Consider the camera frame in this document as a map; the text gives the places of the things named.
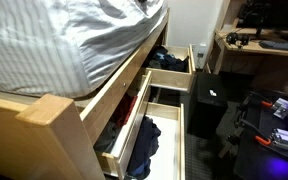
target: wooden drawer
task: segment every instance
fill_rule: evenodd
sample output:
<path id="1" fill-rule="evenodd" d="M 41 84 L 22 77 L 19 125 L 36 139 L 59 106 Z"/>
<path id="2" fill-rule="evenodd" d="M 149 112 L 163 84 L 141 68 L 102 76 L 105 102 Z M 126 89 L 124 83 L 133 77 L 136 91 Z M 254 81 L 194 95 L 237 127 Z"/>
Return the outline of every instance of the wooden drawer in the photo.
<path id="1" fill-rule="evenodd" d="M 147 115 L 162 131 L 158 139 L 160 147 L 151 157 L 151 173 L 147 179 L 185 179 L 183 105 L 149 103 L 151 78 L 151 72 L 148 72 L 144 82 L 138 81 L 142 87 L 129 121 L 123 126 L 111 152 L 97 152 L 98 160 L 105 174 L 123 179 L 142 119 Z"/>
<path id="2" fill-rule="evenodd" d="M 189 56 L 187 71 L 176 72 L 162 69 L 145 68 L 146 74 L 152 71 L 151 85 L 160 88 L 173 89 L 190 92 L 195 74 L 194 54 L 192 45 L 189 48 L 164 46 L 168 54 L 173 54 L 176 58 L 184 60 Z"/>

